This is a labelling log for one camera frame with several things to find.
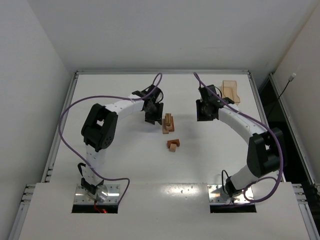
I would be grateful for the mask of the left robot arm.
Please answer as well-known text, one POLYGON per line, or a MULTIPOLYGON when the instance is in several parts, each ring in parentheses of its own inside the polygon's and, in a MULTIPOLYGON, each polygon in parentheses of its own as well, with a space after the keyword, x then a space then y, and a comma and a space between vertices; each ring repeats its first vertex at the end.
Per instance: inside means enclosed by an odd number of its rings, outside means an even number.
POLYGON ((142 91, 134 91, 127 99, 115 103, 100 105, 98 103, 91 110, 81 129, 85 143, 85 169, 82 172, 81 186, 91 195, 96 195, 104 180, 95 172, 102 165, 106 149, 112 144, 118 121, 137 112, 145 112, 145 121, 150 124, 162 124, 164 104, 163 92, 155 85, 150 85, 142 91))

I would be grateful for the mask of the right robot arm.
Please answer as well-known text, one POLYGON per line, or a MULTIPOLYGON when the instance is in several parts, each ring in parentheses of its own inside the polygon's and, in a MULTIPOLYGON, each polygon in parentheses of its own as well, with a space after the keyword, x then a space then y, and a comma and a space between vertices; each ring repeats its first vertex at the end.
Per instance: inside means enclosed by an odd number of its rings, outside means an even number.
POLYGON ((244 193, 271 172, 283 173, 286 154, 281 130, 270 129, 240 112, 233 100, 217 95, 214 85, 199 87, 198 90, 200 99, 196 100, 197 121, 219 120, 232 128, 248 145, 246 164, 222 184, 225 194, 232 198, 244 193))

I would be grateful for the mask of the dark red wood block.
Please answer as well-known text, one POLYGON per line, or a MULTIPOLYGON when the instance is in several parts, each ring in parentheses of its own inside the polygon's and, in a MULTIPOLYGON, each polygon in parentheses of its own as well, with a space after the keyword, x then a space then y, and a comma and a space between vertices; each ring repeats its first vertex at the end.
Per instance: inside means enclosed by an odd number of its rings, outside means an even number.
POLYGON ((169 132, 174 132, 175 131, 175 126, 174 126, 173 122, 170 124, 168 131, 169 132))

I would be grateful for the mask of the transparent amber plastic bin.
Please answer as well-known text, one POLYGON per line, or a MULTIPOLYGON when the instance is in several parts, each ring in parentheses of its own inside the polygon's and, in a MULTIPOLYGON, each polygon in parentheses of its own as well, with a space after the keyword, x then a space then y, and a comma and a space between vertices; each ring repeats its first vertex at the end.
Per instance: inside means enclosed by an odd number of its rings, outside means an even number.
POLYGON ((238 96, 238 85, 235 80, 223 80, 221 92, 224 98, 231 99, 236 105, 239 105, 241 102, 240 97, 238 96))

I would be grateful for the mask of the red arch wood block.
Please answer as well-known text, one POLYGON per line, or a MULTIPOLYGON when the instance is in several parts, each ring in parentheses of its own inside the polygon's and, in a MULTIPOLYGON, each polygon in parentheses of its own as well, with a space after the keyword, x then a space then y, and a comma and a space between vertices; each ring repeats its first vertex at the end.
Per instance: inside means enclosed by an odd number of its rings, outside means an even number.
POLYGON ((168 140, 167 143, 166 143, 168 148, 171 147, 171 144, 174 144, 177 147, 179 147, 180 146, 180 140, 179 139, 172 139, 172 140, 168 140))

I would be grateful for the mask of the plain light wood cube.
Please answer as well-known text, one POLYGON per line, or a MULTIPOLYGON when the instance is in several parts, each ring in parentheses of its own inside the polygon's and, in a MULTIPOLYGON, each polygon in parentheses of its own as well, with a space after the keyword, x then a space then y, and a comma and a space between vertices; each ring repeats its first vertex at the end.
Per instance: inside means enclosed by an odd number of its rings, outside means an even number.
POLYGON ((167 131, 172 131, 172 130, 173 130, 173 125, 172 125, 172 124, 166 125, 166 126, 165 126, 165 129, 166 129, 167 131))

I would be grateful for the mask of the striped light wood block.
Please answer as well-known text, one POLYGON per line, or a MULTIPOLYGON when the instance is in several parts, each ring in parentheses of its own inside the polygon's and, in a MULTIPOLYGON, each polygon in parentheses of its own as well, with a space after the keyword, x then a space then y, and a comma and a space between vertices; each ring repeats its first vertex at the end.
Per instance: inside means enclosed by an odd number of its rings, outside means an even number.
POLYGON ((164 116, 164 119, 165 119, 165 125, 169 126, 172 123, 172 114, 166 113, 164 116))

